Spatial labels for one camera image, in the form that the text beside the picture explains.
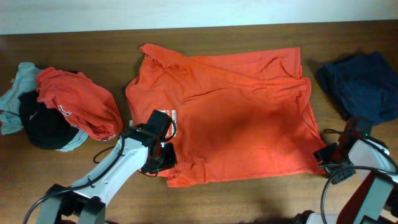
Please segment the red t-shirt white print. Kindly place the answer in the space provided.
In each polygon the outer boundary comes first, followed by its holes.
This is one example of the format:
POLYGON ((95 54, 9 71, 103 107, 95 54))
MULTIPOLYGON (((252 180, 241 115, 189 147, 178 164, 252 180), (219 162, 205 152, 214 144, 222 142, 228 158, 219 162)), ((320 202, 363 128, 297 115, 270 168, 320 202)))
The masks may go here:
POLYGON ((159 173, 169 187, 321 174, 313 153, 324 143, 300 48, 211 56, 154 44, 140 50, 127 103, 135 123, 154 110, 173 119, 167 135, 177 163, 159 173))

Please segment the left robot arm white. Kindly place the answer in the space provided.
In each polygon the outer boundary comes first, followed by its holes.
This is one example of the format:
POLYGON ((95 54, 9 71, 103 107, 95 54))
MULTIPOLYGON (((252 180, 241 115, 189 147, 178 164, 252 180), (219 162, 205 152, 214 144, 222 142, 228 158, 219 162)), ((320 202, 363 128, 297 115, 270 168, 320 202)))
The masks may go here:
POLYGON ((123 131, 112 151, 80 180, 69 187, 53 185, 38 202, 37 223, 60 223, 70 215, 79 223, 104 223, 106 207, 133 173, 155 177, 175 167, 176 133, 175 115, 154 110, 146 123, 123 131))

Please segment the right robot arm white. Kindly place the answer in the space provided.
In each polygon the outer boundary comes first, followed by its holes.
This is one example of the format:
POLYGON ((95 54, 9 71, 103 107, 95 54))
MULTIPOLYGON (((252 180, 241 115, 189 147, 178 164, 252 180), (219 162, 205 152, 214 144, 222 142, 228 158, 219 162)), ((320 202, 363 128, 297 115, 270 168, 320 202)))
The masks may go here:
POLYGON ((328 177, 323 188, 320 212, 306 210, 293 218, 293 223, 390 223, 381 215, 386 210, 397 216, 397 163, 387 145, 371 136, 372 124, 363 118, 350 118, 344 130, 325 129, 325 134, 338 134, 336 143, 314 153, 328 177), (362 182, 338 214, 328 215, 325 202, 331 185, 342 183, 355 174, 362 182))

